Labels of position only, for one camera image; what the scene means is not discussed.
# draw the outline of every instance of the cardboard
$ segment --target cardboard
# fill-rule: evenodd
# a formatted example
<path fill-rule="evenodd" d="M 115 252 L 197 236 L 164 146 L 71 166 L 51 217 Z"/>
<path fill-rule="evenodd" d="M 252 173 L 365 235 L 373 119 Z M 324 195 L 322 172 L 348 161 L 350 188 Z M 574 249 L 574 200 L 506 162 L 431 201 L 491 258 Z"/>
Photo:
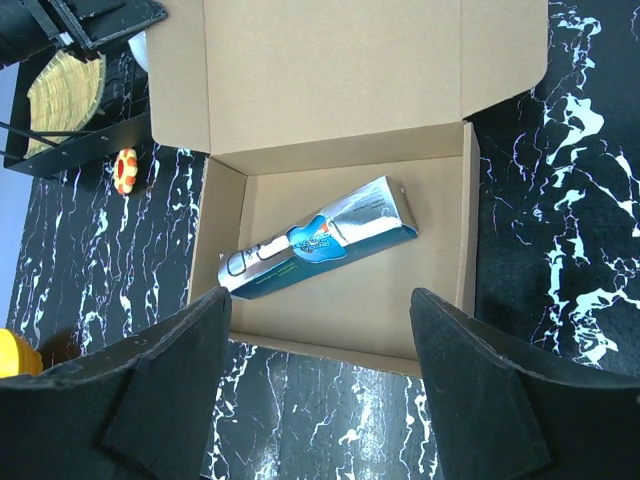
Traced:
<path fill-rule="evenodd" d="M 153 135 L 211 154 L 190 298 L 217 284 L 220 254 L 388 175 L 405 188 L 417 240 L 236 302 L 232 330 L 419 374 L 413 288 L 473 313 L 479 152 L 464 118 L 543 77 L 547 2 L 164 5 L 169 18 L 148 32 Z"/>
<path fill-rule="evenodd" d="M 256 245 L 228 253 L 218 282 L 235 297 L 259 298 L 417 234 L 404 189 L 383 176 Z"/>

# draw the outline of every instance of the white object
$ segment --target white object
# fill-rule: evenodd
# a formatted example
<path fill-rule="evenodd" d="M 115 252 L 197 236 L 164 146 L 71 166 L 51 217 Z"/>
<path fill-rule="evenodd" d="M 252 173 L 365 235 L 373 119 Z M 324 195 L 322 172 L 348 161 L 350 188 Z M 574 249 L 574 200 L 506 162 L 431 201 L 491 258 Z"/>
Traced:
<path fill-rule="evenodd" d="M 149 73 L 149 59 L 147 58 L 147 34 L 144 30 L 129 39 L 129 46 L 133 52 L 133 58 L 136 59 L 138 65 Z"/>

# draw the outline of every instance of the box lid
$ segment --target box lid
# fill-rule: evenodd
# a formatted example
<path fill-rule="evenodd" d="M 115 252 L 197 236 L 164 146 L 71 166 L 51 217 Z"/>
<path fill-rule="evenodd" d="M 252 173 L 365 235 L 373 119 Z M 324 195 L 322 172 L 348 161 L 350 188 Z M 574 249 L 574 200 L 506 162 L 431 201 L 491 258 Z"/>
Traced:
<path fill-rule="evenodd" d="M 533 87 L 546 0 L 163 0 L 152 131 L 212 155 L 457 122 Z"/>

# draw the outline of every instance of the yellow object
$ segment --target yellow object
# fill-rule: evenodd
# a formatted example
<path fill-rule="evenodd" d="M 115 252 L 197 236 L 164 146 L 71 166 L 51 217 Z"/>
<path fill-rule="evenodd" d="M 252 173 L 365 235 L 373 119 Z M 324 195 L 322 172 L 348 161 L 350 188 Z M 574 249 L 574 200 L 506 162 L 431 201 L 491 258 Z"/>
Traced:
<path fill-rule="evenodd" d="M 42 373 L 42 357 L 23 338 L 0 328 L 0 378 Z"/>
<path fill-rule="evenodd" d="M 127 195 L 133 190 L 138 174 L 138 156 L 133 148 L 120 150 L 113 169 L 113 184 L 118 193 Z"/>

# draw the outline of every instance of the black tabletop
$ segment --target black tabletop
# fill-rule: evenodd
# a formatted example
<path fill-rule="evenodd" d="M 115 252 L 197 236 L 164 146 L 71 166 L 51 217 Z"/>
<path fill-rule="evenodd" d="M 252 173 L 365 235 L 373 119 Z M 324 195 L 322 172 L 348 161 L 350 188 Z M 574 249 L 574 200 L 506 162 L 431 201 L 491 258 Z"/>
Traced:
<path fill-rule="evenodd" d="M 476 314 L 637 375 L 640 3 L 551 2 L 549 14 L 544 80 L 470 119 L 482 154 Z M 33 183 L 8 326 L 46 362 L 186 301 L 204 156 L 137 151 L 143 185 L 129 197 L 112 162 Z M 230 345 L 202 471 L 441 478 L 421 380 L 243 343 Z"/>

